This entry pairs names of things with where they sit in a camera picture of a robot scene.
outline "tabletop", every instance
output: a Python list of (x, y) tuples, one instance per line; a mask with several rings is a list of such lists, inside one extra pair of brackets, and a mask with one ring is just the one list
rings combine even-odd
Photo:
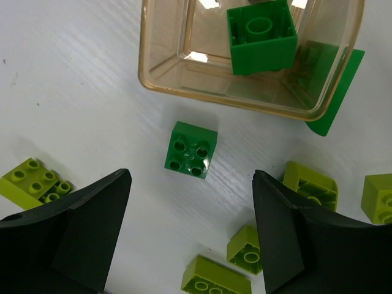
[[(326, 138), (301, 121), (144, 89), (141, 0), (0, 2), (0, 174), (29, 157), (82, 188), (128, 168), (133, 184), (107, 288), (181, 293), (186, 266), (254, 224), (251, 180), (297, 160), (333, 177), (337, 211), (360, 208), (365, 175), (392, 171), (391, 1), (367, 1), (366, 55)], [(177, 121), (219, 133), (205, 180), (164, 169)], [(21, 209), (0, 197), (0, 217)], [(263, 276), (250, 277), (264, 293)]]

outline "green block behind container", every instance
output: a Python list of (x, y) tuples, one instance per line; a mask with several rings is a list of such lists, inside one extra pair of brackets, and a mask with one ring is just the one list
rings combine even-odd
[(286, 0), (227, 10), (234, 75), (294, 65), (298, 36)]
[(317, 204), (336, 211), (338, 190), (335, 180), (290, 161), (286, 166), (283, 184)]
[(190, 294), (251, 294), (251, 282), (228, 268), (198, 256), (183, 275), (181, 290)]
[(69, 183), (32, 158), (0, 179), (0, 194), (25, 210), (52, 202), (71, 190)]
[(373, 224), (392, 224), (392, 174), (365, 177), (361, 208)]
[(252, 273), (263, 270), (257, 229), (244, 226), (227, 244), (227, 261)]
[(205, 179), (218, 133), (178, 121), (171, 132), (165, 168)]

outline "white table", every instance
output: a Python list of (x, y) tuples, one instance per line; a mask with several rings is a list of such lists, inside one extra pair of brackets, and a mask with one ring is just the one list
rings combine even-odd
[[(364, 176), (392, 172), (391, 1), (368, 1), (362, 65), (326, 138), (293, 121), (147, 91), (137, 78), (141, 0), (0, 2), (0, 174), (29, 157), (81, 188), (118, 168), (133, 185), (107, 288), (181, 293), (187, 264), (227, 265), (254, 223), (255, 169), (298, 160), (333, 176), (338, 211), (368, 221)], [(219, 131), (205, 180), (163, 168), (177, 120)], [(0, 197), (0, 217), (21, 211)], [(262, 275), (253, 292), (264, 293)]]

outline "yellow-green block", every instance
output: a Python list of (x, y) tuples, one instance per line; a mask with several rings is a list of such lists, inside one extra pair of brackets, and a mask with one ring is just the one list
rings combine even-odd
[(190, 294), (252, 293), (249, 279), (202, 256), (185, 270), (181, 290)]
[(32, 158), (0, 179), (0, 194), (25, 210), (56, 200), (71, 190), (69, 183)]
[(365, 177), (361, 208), (373, 224), (392, 224), (392, 174)]
[(297, 162), (289, 161), (283, 184), (317, 204), (336, 211), (338, 190), (335, 180)]
[(260, 256), (257, 229), (250, 225), (244, 226), (227, 244), (227, 261), (252, 274), (263, 270)]

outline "transparent container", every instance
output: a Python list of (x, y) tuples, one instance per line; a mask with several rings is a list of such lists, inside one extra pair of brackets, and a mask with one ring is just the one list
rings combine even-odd
[(143, 0), (139, 79), (148, 89), (305, 121), (327, 110), (351, 56), (364, 0), (288, 0), (295, 65), (233, 75), (227, 10), (261, 0)]

